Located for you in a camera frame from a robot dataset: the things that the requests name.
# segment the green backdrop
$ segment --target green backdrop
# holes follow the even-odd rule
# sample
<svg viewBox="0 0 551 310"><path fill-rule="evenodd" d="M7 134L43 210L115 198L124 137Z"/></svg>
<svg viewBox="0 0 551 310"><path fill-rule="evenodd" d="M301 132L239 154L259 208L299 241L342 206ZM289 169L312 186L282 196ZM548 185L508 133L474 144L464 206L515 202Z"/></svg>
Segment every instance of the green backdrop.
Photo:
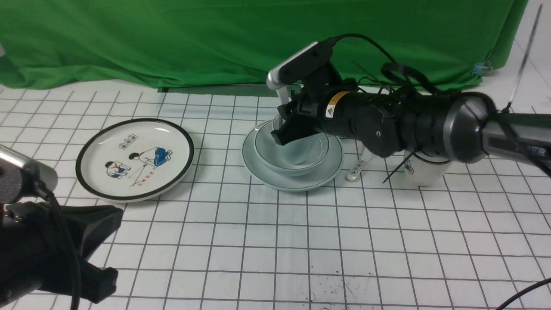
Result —
<svg viewBox="0 0 551 310"><path fill-rule="evenodd" d="M0 84L52 88L123 79L151 87L264 83L315 40L356 32L442 87L476 62L502 67L527 0L2 0ZM337 45L345 77L386 61L358 39Z"/></svg>

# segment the warning label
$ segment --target warning label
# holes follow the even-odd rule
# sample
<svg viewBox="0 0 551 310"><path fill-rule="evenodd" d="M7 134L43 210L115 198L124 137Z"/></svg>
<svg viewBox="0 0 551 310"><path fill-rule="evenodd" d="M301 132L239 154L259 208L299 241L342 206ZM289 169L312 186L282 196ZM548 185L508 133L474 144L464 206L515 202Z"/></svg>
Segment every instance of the warning label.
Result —
<svg viewBox="0 0 551 310"><path fill-rule="evenodd" d="M339 92L329 100L329 103L327 104L327 107L325 108L325 117L328 119L332 119L333 115L335 113L335 106L339 102L339 100L344 97L344 95L348 94L350 92Z"/></svg>

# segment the white spoon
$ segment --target white spoon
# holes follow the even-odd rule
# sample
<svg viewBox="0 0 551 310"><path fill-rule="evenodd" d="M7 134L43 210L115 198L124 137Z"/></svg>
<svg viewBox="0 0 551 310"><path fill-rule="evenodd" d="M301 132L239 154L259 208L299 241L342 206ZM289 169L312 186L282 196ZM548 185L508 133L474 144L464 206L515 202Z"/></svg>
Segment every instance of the white spoon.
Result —
<svg viewBox="0 0 551 310"><path fill-rule="evenodd" d="M375 158L375 155L364 146L360 159L354 167L350 169L350 172L348 172L346 176L346 180L349 182L356 182L358 180L358 176L361 174L361 170L364 169L365 165L367 165L373 158Z"/></svg>

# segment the binder clip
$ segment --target binder clip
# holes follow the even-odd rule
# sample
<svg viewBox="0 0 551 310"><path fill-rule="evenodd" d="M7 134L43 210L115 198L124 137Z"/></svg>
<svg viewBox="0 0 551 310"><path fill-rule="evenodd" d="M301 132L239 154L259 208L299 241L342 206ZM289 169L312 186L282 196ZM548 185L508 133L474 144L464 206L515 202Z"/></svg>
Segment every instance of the binder clip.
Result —
<svg viewBox="0 0 551 310"><path fill-rule="evenodd" d="M473 67L473 73L471 74L472 77L477 76L481 77L484 73L492 73L494 68L490 65L490 62L477 62L474 64Z"/></svg>

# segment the stacked dishes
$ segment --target stacked dishes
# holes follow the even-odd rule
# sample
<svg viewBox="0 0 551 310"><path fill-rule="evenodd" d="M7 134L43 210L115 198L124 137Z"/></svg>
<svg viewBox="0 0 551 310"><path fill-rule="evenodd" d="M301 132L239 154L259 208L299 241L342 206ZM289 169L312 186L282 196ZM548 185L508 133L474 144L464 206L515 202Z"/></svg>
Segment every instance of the stacked dishes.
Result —
<svg viewBox="0 0 551 310"><path fill-rule="evenodd" d="M318 133L280 146L271 132L282 123L278 115L246 136L241 153L249 173L260 182L284 191L307 191L331 181L344 160L340 139Z"/></svg>

